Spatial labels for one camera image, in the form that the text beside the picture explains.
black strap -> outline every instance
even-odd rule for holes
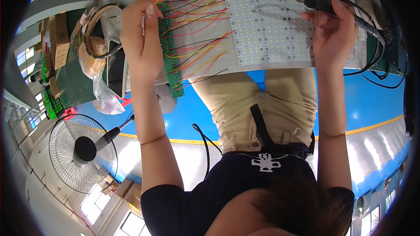
[[[265,147],[272,148],[274,147],[274,141],[270,138],[270,135],[267,132],[267,128],[265,127],[264,118],[261,115],[260,108],[258,104],[253,105],[251,108],[251,114],[254,118],[255,125],[257,126],[257,134],[260,136],[261,141],[263,142]]]
[[[270,135],[268,134],[267,128],[265,126],[264,118],[261,114],[260,108],[258,104],[255,104],[250,107],[252,117],[254,118],[255,125],[257,126],[257,134],[259,135],[262,143],[264,144],[264,150],[273,153],[278,152],[279,150],[285,154],[293,154],[302,159],[306,159],[308,154],[313,154],[315,149],[315,135],[314,132],[311,134],[312,142],[308,147],[304,144],[302,145],[301,149],[296,149],[296,146],[293,148],[288,147],[287,145],[275,144],[274,141],[271,139]]]

blue floor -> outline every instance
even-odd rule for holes
[[[344,73],[354,72],[353,69],[345,69]],[[248,74],[257,82],[263,90],[264,71],[250,71]],[[378,82],[374,76],[364,73],[366,77]],[[401,76],[390,74],[383,85],[397,85]],[[345,99],[347,110],[347,130],[354,130],[368,127],[374,124],[396,118],[403,114],[403,93],[404,84],[396,89],[386,89],[376,86],[360,75],[346,76]],[[213,123],[210,111],[198,97],[191,86],[184,88],[185,97],[178,98],[176,108],[170,114],[164,115],[166,132],[170,139],[201,140],[201,136],[191,125],[196,123],[211,140],[219,138],[216,125]],[[92,102],[76,107],[78,113],[88,115],[96,119],[106,130],[119,126],[123,123],[133,110],[132,104],[125,107],[126,111],[118,115],[105,115],[98,112]],[[129,124],[122,131],[125,134],[136,134],[133,123]],[[318,115],[315,120],[314,134],[318,135]]]

fan grille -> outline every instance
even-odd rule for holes
[[[79,137],[97,142],[105,133],[101,124],[82,114],[67,115],[56,122],[50,135],[50,158],[57,175],[66,185],[86,194],[95,184],[102,190],[110,186],[118,167],[113,142],[98,147],[96,157],[91,161],[81,160],[74,152]]]

plastic bag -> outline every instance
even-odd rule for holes
[[[106,53],[105,41],[100,37],[91,37],[92,50],[97,55]],[[79,48],[79,63],[83,74],[93,81],[93,94],[96,100],[93,102],[97,111],[104,114],[115,115],[126,111],[115,94],[102,80],[102,73],[105,68],[106,59],[95,59],[86,52],[85,44]]]
[[[109,115],[115,115],[126,111],[102,78],[93,81],[93,94],[96,97],[93,104],[97,111]]]
[[[107,51],[103,38],[90,37],[90,45],[97,55],[103,55]],[[94,57],[88,55],[85,44],[81,44],[79,48],[79,63],[83,74],[91,80],[94,80],[97,77],[102,77],[106,59],[95,59]]]

belt loop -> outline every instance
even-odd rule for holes
[[[238,151],[236,149],[235,135],[231,136],[231,146],[232,146],[232,151]]]
[[[289,141],[289,132],[288,131],[284,131],[283,141],[281,142],[281,144],[282,145],[286,145],[288,141]]]

